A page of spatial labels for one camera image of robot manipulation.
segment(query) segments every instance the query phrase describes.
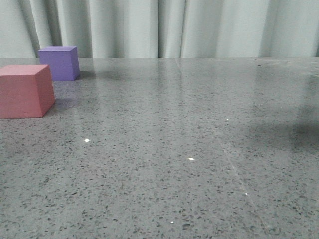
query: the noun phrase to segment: block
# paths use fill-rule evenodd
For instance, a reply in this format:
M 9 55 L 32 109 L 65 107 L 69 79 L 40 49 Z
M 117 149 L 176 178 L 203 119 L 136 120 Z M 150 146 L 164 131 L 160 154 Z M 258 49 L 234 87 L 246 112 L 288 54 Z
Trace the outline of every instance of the block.
M 0 119 L 43 117 L 54 102 L 49 65 L 0 68 Z
M 53 81 L 74 81 L 80 75 L 76 46 L 49 46 L 38 50 L 40 64 L 50 65 Z

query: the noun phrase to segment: foam block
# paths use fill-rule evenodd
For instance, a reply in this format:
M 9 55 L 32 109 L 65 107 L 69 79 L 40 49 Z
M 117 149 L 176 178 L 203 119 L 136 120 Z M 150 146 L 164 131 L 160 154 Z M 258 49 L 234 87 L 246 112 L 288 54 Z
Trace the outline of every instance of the foam block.
M 0 119 L 42 117 L 54 102 L 49 65 L 0 68 Z
M 53 81 L 74 81 L 80 75 L 76 46 L 49 46 L 38 50 L 40 64 L 50 65 Z

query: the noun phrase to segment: purple cube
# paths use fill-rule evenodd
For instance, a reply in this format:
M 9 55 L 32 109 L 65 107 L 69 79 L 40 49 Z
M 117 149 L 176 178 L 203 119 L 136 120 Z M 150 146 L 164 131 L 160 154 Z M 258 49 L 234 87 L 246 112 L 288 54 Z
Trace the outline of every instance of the purple cube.
M 76 46 L 49 46 L 38 54 L 40 64 L 50 65 L 53 81 L 74 81 L 80 75 Z

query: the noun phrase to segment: curtain fold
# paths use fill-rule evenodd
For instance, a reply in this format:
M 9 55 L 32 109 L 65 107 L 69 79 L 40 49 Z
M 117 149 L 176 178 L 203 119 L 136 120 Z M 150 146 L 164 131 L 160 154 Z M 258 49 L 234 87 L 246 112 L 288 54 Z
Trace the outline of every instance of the curtain fold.
M 318 0 L 0 0 L 0 57 L 298 57 L 318 43 Z

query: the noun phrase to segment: gray speckled countertop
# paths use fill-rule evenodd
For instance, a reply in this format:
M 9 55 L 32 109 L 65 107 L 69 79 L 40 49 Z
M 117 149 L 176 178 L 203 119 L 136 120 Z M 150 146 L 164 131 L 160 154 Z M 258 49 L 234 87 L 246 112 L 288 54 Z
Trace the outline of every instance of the gray speckled countertop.
M 80 69 L 0 119 L 1 239 L 319 238 L 318 58 Z

